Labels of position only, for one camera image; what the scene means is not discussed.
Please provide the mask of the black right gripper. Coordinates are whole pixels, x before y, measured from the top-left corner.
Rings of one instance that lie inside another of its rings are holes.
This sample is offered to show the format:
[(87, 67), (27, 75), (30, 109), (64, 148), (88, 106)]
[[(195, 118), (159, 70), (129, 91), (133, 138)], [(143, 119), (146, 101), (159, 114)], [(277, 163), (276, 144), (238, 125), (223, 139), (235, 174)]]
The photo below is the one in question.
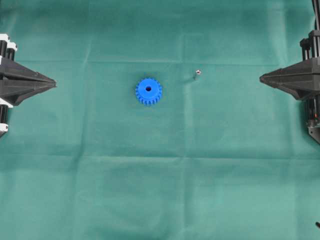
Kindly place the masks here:
[(320, 74), (320, 31), (315, 29), (300, 41), (302, 60), (296, 64), (265, 73), (261, 83), (279, 89), (298, 101), (304, 101), (308, 134), (320, 143), (320, 82), (300, 81)]

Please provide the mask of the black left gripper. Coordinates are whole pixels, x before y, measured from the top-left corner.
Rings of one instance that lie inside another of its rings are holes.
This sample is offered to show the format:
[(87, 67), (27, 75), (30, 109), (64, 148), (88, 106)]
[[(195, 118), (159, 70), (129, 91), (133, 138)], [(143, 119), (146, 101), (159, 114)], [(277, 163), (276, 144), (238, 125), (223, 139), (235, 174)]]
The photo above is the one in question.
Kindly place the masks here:
[(34, 95), (56, 87), (56, 81), (15, 61), (17, 44), (6, 33), (0, 34), (0, 136), (8, 132), (9, 109)]

